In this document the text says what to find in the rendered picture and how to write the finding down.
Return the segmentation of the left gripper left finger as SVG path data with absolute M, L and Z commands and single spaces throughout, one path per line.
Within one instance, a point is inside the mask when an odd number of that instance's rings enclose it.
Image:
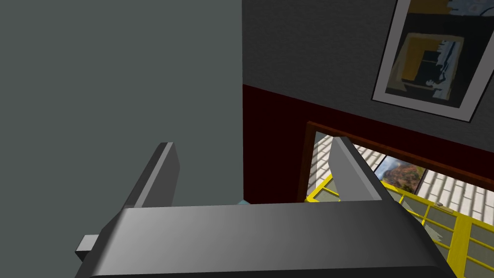
M 162 142 L 144 168 L 123 208 L 170 207 L 173 202 L 180 163 L 176 145 Z

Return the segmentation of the white framed abstract picture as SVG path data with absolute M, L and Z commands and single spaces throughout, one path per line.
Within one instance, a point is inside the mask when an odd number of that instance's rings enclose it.
M 494 0 L 397 0 L 372 100 L 469 123 L 494 76 Z

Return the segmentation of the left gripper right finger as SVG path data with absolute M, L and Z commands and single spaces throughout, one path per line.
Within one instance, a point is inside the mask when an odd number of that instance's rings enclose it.
M 348 137 L 332 139 L 328 165 L 341 201 L 393 200 Z

